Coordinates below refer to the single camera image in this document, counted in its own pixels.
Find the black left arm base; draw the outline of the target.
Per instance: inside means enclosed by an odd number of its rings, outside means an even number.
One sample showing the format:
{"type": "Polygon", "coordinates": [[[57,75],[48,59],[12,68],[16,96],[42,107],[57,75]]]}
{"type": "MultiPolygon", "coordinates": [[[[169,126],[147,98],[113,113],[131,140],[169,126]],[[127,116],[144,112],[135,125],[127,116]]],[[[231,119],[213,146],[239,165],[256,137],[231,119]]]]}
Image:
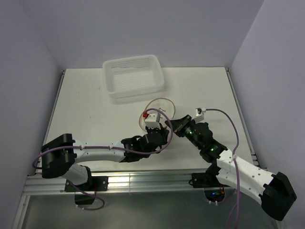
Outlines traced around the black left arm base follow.
{"type": "Polygon", "coordinates": [[[93,192],[96,195],[99,191],[107,191],[109,178],[107,176],[93,176],[90,181],[82,185],[72,185],[70,181],[66,181],[65,192],[78,192],[74,195],[74,202],[77,205],[91,205],[95,198],[84,194],[84,192],[93,192]]]}

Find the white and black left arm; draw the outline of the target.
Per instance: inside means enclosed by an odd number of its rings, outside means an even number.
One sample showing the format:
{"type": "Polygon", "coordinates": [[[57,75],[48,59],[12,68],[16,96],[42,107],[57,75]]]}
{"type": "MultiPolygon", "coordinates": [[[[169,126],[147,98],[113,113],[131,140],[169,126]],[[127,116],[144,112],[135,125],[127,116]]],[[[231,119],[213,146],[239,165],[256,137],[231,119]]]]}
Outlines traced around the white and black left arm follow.
{"type": "Polygon", "coordinates": [[[81,190],[88,190],[92,187],[93,179],[91,170],[83,166],[83,162],[137,162],[161,152],[163,147],[168,146],[168,129],[160,126],[146,130],[147,134],[143,136],[136,135],[105,146],[82,143],[74,140],[71,134],[62,134],[41,148],[42,177],[63,177],[81,190]]]}

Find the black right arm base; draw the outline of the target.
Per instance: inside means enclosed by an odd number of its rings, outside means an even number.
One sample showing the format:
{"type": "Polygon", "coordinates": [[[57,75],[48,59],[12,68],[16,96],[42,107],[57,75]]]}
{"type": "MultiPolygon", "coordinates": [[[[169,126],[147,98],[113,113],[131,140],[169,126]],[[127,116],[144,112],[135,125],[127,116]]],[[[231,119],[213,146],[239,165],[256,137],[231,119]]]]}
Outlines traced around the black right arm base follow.
{"type": "Polygon", "coordinates": [[[188,184],[193,188],[202,188],[208,201],[221,202],[225,198],[225,185],[208,173],[192,173],[188,184]]]}

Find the white perforated plastic basket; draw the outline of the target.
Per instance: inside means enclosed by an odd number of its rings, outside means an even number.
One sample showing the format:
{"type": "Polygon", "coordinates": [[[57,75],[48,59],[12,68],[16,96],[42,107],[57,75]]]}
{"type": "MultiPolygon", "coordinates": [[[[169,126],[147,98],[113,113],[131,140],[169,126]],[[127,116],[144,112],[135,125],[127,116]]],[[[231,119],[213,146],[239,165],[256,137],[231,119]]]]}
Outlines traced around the white perforated plastic basket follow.
{"type": "Polygon", "coordinates": [[[115,99],[156,93],[165,87],[164,74],[155,55],[105,61],[102,65],[107,94],[115,99]]]}

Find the aluminium rail frame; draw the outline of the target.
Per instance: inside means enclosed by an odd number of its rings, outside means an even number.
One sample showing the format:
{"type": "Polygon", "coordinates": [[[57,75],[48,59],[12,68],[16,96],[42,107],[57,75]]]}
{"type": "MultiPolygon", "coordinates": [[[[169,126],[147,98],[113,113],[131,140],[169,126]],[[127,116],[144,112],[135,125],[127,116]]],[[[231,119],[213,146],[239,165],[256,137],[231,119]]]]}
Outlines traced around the aluminium rail frame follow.
{"type": "MultiPolygon", "coordinates": [[[[217,104],[226,110],[234,119],[239,131],[241,150],[239,154],[258,165],[256,154],[242,115],[242,111],[234,90],[229,68],[225,67],[165,67],[163,68],[165,90],[154,94],[156,97],[170,97],[176,106],[176,111],[185,110],[182,102],[195,105],[201,101],[200,97],[192,99],[186,96],[184,99],[177,92],[177,88],[183,86],[186,89],[195,89],[199,84],[210,92],[213,85],[218,85],[223,90],[223,95],[217,95],[207,102],[207,105],[217,104]]],[[[71,110],[84,101],[89,107],[96,103],[101,108],[107,105],[119,105],[124,108],[131,106],[138,108],[146,100],[153,97],[152,94],[137,95],[113,99],[109,97],[103,85],[103,71],[101,68],[70,68],[62,73],[60,86],[57,91],[55,103],[50,117],[45,140],[50,140],[55,132],[62,130],[59,123],[60,115],[64,114],[64,105],[69,104],[71,110]]],[[[187,178],[193,172],[203,172],[207,164],[198,164],[194,168],[181,167],[181,160],[175,160],[170,167],[160,166],[156,169],[141,168],[134,164],[131,168],[117,167],[114,169],[103,168],[95,163],[94,176],[109,177],[109,193],[140,193],[163,191],[187,191],[190,186],[186,184],[187,178]]],[[[20,229],[25,225],[25,216],[29,211],[29,202],[33,196],[63,195],[65,179],[43,179],[42,172],[36,170],[33,175],[26,178],[22,191],[19,208],[13,223],[13,228],[20,229]]]]}

